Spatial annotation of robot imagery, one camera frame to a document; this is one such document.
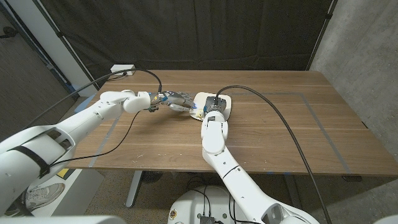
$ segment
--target power cord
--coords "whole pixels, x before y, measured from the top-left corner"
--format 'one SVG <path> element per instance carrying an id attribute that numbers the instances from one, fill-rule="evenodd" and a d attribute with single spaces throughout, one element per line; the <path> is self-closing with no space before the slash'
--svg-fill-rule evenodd
<path id="1" fill-rule="evenodd" d="M 232 220 L 234 220 L 234 222 L 240 222 L 240 223 L 253 223 L 253 224 L 260 224 L 258 222 L 252 222 L 252 221 L 243 221 L 243 220 L 237 220 L 235 217 L 232 216 L 231 213 L 231 193 L 229 193 L 229 203 L 228 203 L 228 210 L 229 210 L 229 216 L 231 217 Z"/>
<path id="2" fill-rule="evenodd" d="M 194 179 L 194 178 L 196 178 L 196 177 L 200 178 L 202 181 L 192 180 L 192 179 Z M 196 189 L 191 189 L 191 190 L 203 194 L 203 216 L 205 216 L 205 204 L 206 204 L 205 198 L 207 199 L 207 202 L 209 203 L 209 217 L 211 217 L 210 201 L 209 201 L 209 198 L 208 198 L 207 195 L 206 195 L 206 188 L 207 188 L 207 186 L 208 186 L 208 184 L 206 183 L 206 180 L 205 180 L 203 177 L 200 177 L 200 176 L 194 176 L 194 177 L 192 177 L 191 179 L 188 180 L 188 183 L 187 183 L 187 186 L 186 186 L 186 190 L 187 190 L 187 191 L 190 190 L 190 189 L 189 189 L 189 186 L 190 186 L 192 183 L 200 183 L 200 184 L 205 185 L 205 190 L 203 191 L 203 193 L 200 192 L 199 190 L 196 190 Z"/>
<path id="3" fill-rule="evenodd" d="M 118 144 L 116 147 L 114 147 L 112 150 L 110 150 L 110 151 L 108 151 L 108 152 L 101 153 L 101 154 L 97 154 L 97 155 L 83 156 L 83 157 L 77 157 L 77 158 L 73 158 L 73 159 L 65 159 L 65 160 L 59 161 L 59 162 L 54 162 L 54 163 L 52 163 L 52 164 L 49 165 L 49 168 L 51 168 L 51 167 L 53 167 L 53 166 L 55 166 L 55 165 L 57 165 L 57 164 L 63 163 L 63 162 L 69 162 L 69 161 L 74 161 L 74 160 L 78 160 L 78 159 L 87 159 L 87 158 L 92 158 L 92 157 L 104 156 L 104 155 L 107 155 L 108 153 L 111 153 L 111 152 L 115 151 L 115 149 L 117 149 L 117 148 L 122 144 L 122 142 L 125 140 L 125 138 L 126 138 L 127 135 L 129 134 L 130 129 L 131 129 L 131 126 L 132 126 L 132 123 L 133 123 L 134 120 L 136 119 L 136 117 L 137 117 L 137 115 L 139 114 L 139 112 L 140 112 L 140 111 L 138 111 L 138 113 L 136 113 L 136 115 L 135 115 L 134 118 L 132 119 L 131 124 L 130 124 L 130 127 L 129 127 L 129 129 L 127 130 L 126 134 L 124 135 L 122 141 L 120 141 L 119 144 Z"/>
<path id="4" fill-rule="evenodd" d="M 57 105 L 59 105 L 60 103 L 62 103 L 62 102 L 63 102 L 64 100 L 66 100 L 67 98 L 69 98 L 69 97 L 71 97 L 71 96 L 73 96 L 73 95 L 76 95 L 78 92 L 84 90 L 85 88 L 91 86 L 92 84 L 98 83 L 99 81 L 104 80 L 105 78 L 108 78 L 108 77 L 110 77 L 111 75 L 115 75 L 115 74 L 118 74 L 118 73 L 121 73 L 121 72 L 130 72 L 130 71 L 142 71 L 142 72 L 146 72 L 146 73 L 152 75 L 152 76 L 155 77 L 155 78 L 157 79 L 157 81 L 159 82 L 159 87 L 158 87 L 158 90 L 157 90 L 158 93 L 161 93 L 161 92 L 162 92 L 162 82 L 160 81 L 159 77 L 158 77 L 157 75 L 155 75 L 155 74 L 154 74 L 153 72 L 151 72 L 151 71 L 148 71 L 148 70 L 146 70 L 146 69 L 141 69 L 141 68 L 129 68 L 129 69 L 124 69 L 124 70 L 112 72 L 112 73 L 109 73 L 109 74 L 107 74 L 107 75 L 104 75 L 104 76 L 102 76 L 102 77 L 100 77 L 100 78 L 97 78 L 96 80 L 94 80 L 94 81 L 92 81 L 92 82 L 90 82 L 90 83 L 87 83 L 86 85 L 82 86 L 81 88 L 75 90 L 73 93 L 71 93 L 71 94 L 65 96 L 64 98 L 62 98 L 62 99 L 59 100 L 58 102 L 54 103 L 52 106 L 50 106 L 49 108 L 47 108 L 47 109 L 46 109 L 45 111 L 43 111 L 41 114 L 39 114 L 38 116 L 36 116 L 32 121 L 30 121 L 29 124 L 27 124 L 24 128 L 22 128 L 22 130 L 27 129 L 28 127 L 30 127 L 34 122 L 36 122 L 36 121 L 37 121 L 39 118 L 41 118 L 44 114 L 46 114 L 46 113 L 49 112 L 52 108 L 54 108 L 54 107 L 56 107 Z"/>
<path id="5" fill-rule="evenodd" d="M 125 77 L 126 75 L 127 75 L 127 72 L 123 72 L 122 75 L 119 75 L 119 76 L 114 77 L 114 78 L 109 78 L 109 79 L 107 80 L 107 82 L 118 81 L 118 80 L 120 80 L 121 78 Z"/>
<path id="6" fill-rule="evenodd" d="M 303 160 L 303 162 L 304 162 L 305 168 L 307 168 L 307 171 L 308 171 L 308 173 L 310 174 L 310 177 L 311 177 L 311 179 L 312 179 L 312 182 L 313 182 L 313 184 L 314 184 L 314 186 L 315 186 L 315 190 L 317 191 L 317 194 L 318 194 L 318 197 L 319 197 L 319 201 L 321 202 L 322 210 L 323 210 L 323 213 L 325 214 L 326 222 L 327 222 L 328 224 L 331 224 L 331 220 L 330 220 L 330 217 L 329 217 L 328 210 L 326 209 L 326 205 L 323 203 L 323 199 L 322 199 L 322 196 L 321 196 L 321 194 L 320 194 L 320 192 L 319 192 L 319 190 L 318 190 L 317 183 L 315 182 L 315 179 L 313 178 L 313 174 L 312 174 L 310 165 L 308 164 L 308 162 L 307 162 L 307 160 L 306 160 L 306 158 L 305 158 L 305 156 L 304 156 L 304 153 L 303 153 L 303 151 L 301 150 L 300 144 L 299 144 L 299 142 L 297 141 L 296 137 L 294 136 L 294 133 L 293 133 L 292 129 L 291 129 L 290 126 L 287 124 L 285 118 L 282 116 L 282 114 L 280 113 L 280 111 L 279 111 L 279 110 L 276 108 L 276 106 L 275 106 L 271 101 L 269 101 L 265 96 L 263 96 L 262 94 L 258 93 L 256 90 L 250 89 L 249 87 L 242 86 L 242 85 L 231 85 L 231 86 L 226 86 L 226 87 L 220 89 L 220 90 L 218 91 L 218 93 L 216 94 L 215 105 L 218 105 L 218 95 L 219 95 L 222 91 L 227 90 L 227 89 L 230 89 L 230 88 L 241 88 L 241 89 L 248 90 L 248 91 L 250 91 L 250 92 L 256 94 L 257 96 L 259 96 L 260 98 L 262 98 L 265 102 L 267 102 L 267 103 L 272 107 L 272 109 L 274 109 L 274 111 L 278 114 L 278 116 L 280 117 L 280 119 L 282 120 L 282 122 L 284 123 L 284 125 L 286 126 L 286 128 L 287 128 L 289 134 L 291 135 L 291 137 L 292 137 L 292 139 L 293 139 L 293 141 L 294 141 L 294 144 L 296 145 L 296 147 L 297 147 L 297 149 L 298 149 L 298 153 L 300 154 L 300 156 L 301 156 L 301 158 L 302 158 L 302 160 Z"/>

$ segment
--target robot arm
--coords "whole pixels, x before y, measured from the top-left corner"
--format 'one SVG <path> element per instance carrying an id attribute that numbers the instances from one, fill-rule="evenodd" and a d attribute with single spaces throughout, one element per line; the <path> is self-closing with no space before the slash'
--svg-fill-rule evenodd
<path id="1" fill-rule="evenodd" d="M 318 223 L 311 215 L 266 195 L 225 146 L 228 123 L 211 111 L 201 127 L 202 156 L 221 177 L 248 221 L 257 223 Z"/>
<path id="2" fill-rule="evenodd" d="M 159 95 L 144 91 L 137 95 L 131 90 L 107 91 L 92 106 L 58 124 L 27 128 L 0 142 L 0 214 L 4 214 L 26 188 L 45 182 L 62 170 L 67 162 L 51 168 L 49 165 L 71 159 L 77 144 L 102 122 L 121 116 L 123 111 L 154 111 L 160 103 L 172 109 L 186 108 L 190 103 L 185 102 L 192 102 L 190 98 L 170 99 Z M 153 98 L 162 98 L 162 101 L 153 102 Z"/>

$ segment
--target table surface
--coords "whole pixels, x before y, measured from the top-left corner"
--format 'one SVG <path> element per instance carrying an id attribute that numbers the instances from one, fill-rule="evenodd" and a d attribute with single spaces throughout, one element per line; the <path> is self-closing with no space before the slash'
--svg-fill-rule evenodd
<path id="1" fill-rule="evenodd" d="M 227 85 L 245 85 L 266 96 L 292 128 L 314 174 L 398 175 L 398 163 L 320 72 L 154 70 L 163 90 L 195 96 Z M 154 77 L 136 72 L 106 82 L 105 91 L 157 91 Z M 274 110 L 246 90 L 232 98 L 226 141 L 248 172 L 306 174 L 300 154 Z M 75 157 L 107 152 L 124 137 L 134 114 L 104 122 L 77 147 Z M 141 111 L 123 143 L 105 156 L 69 163 L 70 168 L 213 172 L 201 155 L 201 121 L 161 105 Z"/>

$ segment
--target black curtain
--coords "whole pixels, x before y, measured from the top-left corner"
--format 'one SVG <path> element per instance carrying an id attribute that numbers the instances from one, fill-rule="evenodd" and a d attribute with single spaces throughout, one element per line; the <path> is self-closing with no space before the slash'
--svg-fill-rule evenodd
<path id="1" fill-rule="evenodd" d="M 91 74 L 305 70 L 331 0 L 41 0 Z"/>

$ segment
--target sneaker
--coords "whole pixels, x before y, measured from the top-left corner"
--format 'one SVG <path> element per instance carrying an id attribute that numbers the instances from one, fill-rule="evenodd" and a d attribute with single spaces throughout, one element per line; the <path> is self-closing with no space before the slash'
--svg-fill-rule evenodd
<path id="1" fill-rule="evenodd" d="M 46 206 L 53 202 L 65 189 L 65 184 L 58 183 L 48 187 L 32 189 L 26 194 L 26 207 L 33 211 L 36 208 Z"/>

